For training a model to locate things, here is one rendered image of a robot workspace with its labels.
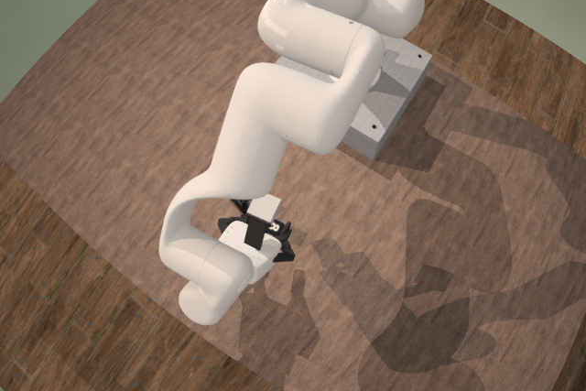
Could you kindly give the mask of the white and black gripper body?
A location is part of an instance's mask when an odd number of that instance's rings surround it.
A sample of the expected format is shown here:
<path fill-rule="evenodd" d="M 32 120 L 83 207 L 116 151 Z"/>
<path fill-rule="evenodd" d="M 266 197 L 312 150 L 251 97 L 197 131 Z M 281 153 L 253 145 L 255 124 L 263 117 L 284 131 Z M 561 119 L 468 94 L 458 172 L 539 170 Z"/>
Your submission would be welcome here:
<path fill-rule="evenodd" d="M 248 284 L 254 284 L 263 277 L 275 264 L 282 244 L 273 236 L 265 233 L 260 251 L 244 243 L 248 224 L 239 221 L 232 222 L 223 232 L 219 241 L 245 253 L 253 262 L 253 276 Z"/>

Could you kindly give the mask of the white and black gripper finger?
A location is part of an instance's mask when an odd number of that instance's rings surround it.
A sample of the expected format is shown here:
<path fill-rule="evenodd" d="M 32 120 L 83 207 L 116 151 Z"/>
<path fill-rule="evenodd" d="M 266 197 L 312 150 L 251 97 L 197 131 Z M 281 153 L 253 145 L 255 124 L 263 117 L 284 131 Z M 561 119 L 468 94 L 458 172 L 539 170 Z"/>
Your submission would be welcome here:
<path fill-rule="evenodd" d="M 290 230 L 291 222 L 287 222 L 283 229 L 280 231 L 280 235 L 276 236 L 275 238 L 282 244 L 280 250 L 283 253 L 278 253 L 277 256 L 274 258 L 273 263 L 275 262 L 289 262 L 293 261 L 295 258 L 295 253 L 291 249 L 291 245 L 288 241 L 288 238 L 292 232 Z"/>
<path fill-rule="evenodd" d="M 226 230 L 226 228 L 235 221 L 239 221 L 239 222 L 243 222 L 243 223 L 247 223 L 249 222 L 249 218 L 247 218 L 246 215 L 242 214 L 241 217 L 230 217 L 230 219 L 228 218 L 220 218 L 218 220 L 218 226 L 219 229 L 221 231 L 221 233 L 223 234 L 223 232 Z M 247 222 L 246 222 L 247 221 Z"/>

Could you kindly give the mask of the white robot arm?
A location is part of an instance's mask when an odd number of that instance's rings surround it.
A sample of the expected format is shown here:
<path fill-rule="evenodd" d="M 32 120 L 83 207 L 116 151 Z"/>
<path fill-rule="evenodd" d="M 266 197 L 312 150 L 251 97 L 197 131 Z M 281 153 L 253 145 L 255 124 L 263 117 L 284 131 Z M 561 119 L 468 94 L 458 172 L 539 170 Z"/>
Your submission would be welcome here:
<path fill-rule="evenodd" d="M 179 293 L 189 319 L 205 326 L 217 323 L 253 275 L 247 255 L 190 225 L 196 202 L 252 200 L 244 243 L 260 251 L 266 227 L 271 228 L 282 205 L 267 193 L 288 142 L 319 155 L 332 152 L 379 80 L 385 55 L 381 34 L 405 37 L 424 6 L 425 0 L 266 2 L 257 24 L 264 43 L 328 74 L 333 83 L 265 62 L 241 73 L 212 163 L 176 194 L 160 236 L 162 262 L 190 281 Z"/>

